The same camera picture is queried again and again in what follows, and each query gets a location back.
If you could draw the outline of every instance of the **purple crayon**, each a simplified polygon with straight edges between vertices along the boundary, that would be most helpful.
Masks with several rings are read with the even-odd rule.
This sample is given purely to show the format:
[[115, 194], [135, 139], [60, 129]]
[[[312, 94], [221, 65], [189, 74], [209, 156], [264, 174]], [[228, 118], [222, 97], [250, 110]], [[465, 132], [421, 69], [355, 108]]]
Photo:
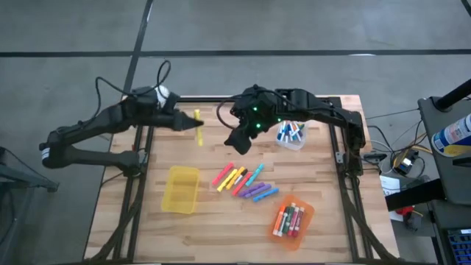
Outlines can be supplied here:
[[266, 184], [260, 188], [257, 188], [256, 190], [250, 192], [249, 194], [245, 194], [245, 198], [250, 198], [258, 193], [261, 193], [262, 191], [266, 191], [267, 189], [270, 189], [272, 186], [270, 184]]
[[259, 183], [259, 184], [255, 185], [255, 186], [251, 187], [251, 188], [246, 189], [245, 191], [239, 192], [239, 193], [238, 193], [238, 196], [239, 196], [239, 197], [244, 197], [245, 194], [249, 194], [250, 192], [256, 190], [257, 188], [260, 188], [260, 187], [263, 187], [263, 186], [265, 186], [265, 183]]

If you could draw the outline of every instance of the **wooden tabletop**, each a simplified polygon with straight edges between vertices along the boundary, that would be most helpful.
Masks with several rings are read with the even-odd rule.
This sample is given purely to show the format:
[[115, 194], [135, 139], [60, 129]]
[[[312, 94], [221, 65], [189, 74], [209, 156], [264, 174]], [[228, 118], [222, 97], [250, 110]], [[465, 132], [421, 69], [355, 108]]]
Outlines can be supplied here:
[[[343, 108], [357, 110], [363, 115], [359, 96], [340, 97]], [[215, 103], [182, 103], [178, 106], [190, 116], [194, 109], [201, 110], [201, 119], [205, 121], [202, 127], [204, 146], [197, 146], [195, 130], [155, 130], [134, 262], [351, 261], [328, 126], [309, 121], [306, 144], [298, 152], [278, 146], [275, 143], [277, 130], [272, 128], [252, 141], [252, 148], [246, 155], [239, 155], [223, 144], [230, 130], [217, 120], [216, 106]], [[229, 124], [237, 124], [229, 109], [230, 105], [222, 108], [222, 118]], [[365, 121], [364, 125], [369, 140]], [[111, 151], [131, 149], [134, 137], [135, 130], [114, 135]], [[364, 152], [370, 149], [370, 142], [367, 142]], [[280, 193], [260, 202], [235, 198], [226, 190], [219, 193], [210, 182], [229, 162], [251, 172], [264, 163], [265, 167], [254, 183], [269, 183], [278, 187]], [[199, 190], [193, 214], [166, 213], [160, 208], [169, 168], [176, 165], [199, 169]], [[118, 169], [106, 169], [104, 180], [117, 173]], [[97, 253], [116, 228], [125, 183], [124, 177], [118, 177], [102, 187], [85, 258]], [[376, 171], [365, 171], [360, 190], [368, 225], [388, 251], [398, 256]], [[266, 233], [279, 203], [287, 194], [311, 204], [316, 211], [300, 248], [294, 252], [271, 242]], [[355, 234], [361, 250], [358, 228]]]

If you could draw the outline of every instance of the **red crayon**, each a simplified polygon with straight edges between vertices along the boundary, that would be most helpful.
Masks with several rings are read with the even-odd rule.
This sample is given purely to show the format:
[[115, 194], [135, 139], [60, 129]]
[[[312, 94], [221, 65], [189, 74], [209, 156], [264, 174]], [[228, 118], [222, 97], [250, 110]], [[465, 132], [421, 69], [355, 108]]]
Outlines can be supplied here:
[[218, 185], [218, 182], [222, 179], [226, 173], [234, 167], [234, 163], [230, 162], [224, 169], [222, 169], [221, 173], [213, 180], [213, 186]]
[[247, 182], [251, 176], [252, 176], [252, 173], [250, 173], [250, 172], [248, 172], [245, 175], [245, 178], [238, 184], [238, 186], [236, 188], [234, 188], [234, 190], [233, 190], [233, 195], [234, 196], [237, 196], [237, 193], [241, 190], [242, 187], [244, 187], [245, 182]]
[[297, 214], [296, 225], [294, 226], [294, 230], [293, 230], [293, 237], [297, 237], [297, 234], [300, 232], [301, 218], [303, 214], [304, 214], [304, 208], [301, 207], [300, 212]]

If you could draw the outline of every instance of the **orange container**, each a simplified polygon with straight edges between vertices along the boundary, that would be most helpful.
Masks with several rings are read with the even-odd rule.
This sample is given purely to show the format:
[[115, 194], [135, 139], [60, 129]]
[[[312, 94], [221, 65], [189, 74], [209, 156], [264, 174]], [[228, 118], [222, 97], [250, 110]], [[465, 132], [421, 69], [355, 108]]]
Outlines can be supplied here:
[[301, 241], [304, 238], [304, 235], [306, 234], [306, 230], [308, 229], [309, 224], [311, 223], [312, 216], [314, 216], [314, 207], [312, 207], [306, 202], [303, 202], [298, 197], [292, 194], [286, 195], [279, 206], [283, 205], [288, 207], [291, 206], [292, 202], [296, 203], [296, 207], [304, 208], [304, 214], [301, 218], [300, 231], [297, 237], [288, 236], [287, 234], [283, 234], [281, 237], [273, 235], [273, 227], [275, 226], [275, 223], [278, 218], [279, 207], [277, 208], [277, 212], [273, 213], [273, 222], [269, 226], [268, 235], [272, 241], [281, 243], [286, 249], [297, 250], [301, 245]]

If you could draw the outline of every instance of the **gray floor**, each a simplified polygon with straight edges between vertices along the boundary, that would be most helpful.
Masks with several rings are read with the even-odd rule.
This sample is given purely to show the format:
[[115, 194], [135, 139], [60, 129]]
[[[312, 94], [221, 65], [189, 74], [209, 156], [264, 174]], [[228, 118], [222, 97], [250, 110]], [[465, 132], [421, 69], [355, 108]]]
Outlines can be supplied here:
[[[145, 0], [1, 0], [0, 52], [130, 51]], [[469, 49], [471, 18], [459, 0], [156, 0], [143, 50], [186, 49]], [[155, 83], [158, 58], [138, 62], [134, 85]], [[469, 55], [220, 57], [171, 59], [166, 86], [185, 95], [227, 95], [258, 83], [315, 94], [359, 94], [365, 115], [417, 107], [470, 78]], [[47, 170], [38, 144], [96, 108], [97, 75], [123, 84], [130, 58], [0, 58], [0, 145], [60, 182], [37, 190], [18, 264], [78, 261], [103, 168]], [[103, 88], [103, 106], [119, 94]], [[408, 113], [369, 121], [393, 141], [419, 121]], [[375, 131], [372, 138], [382, 140]], [[411, 131], [395, 146], [413, 138]], [[105, 151], [93, 138], [79, 146]], [[426, 174], [438, 177], [433, 161]], [[402, 257], [433, 261], [430, 239], [397, 231]]]

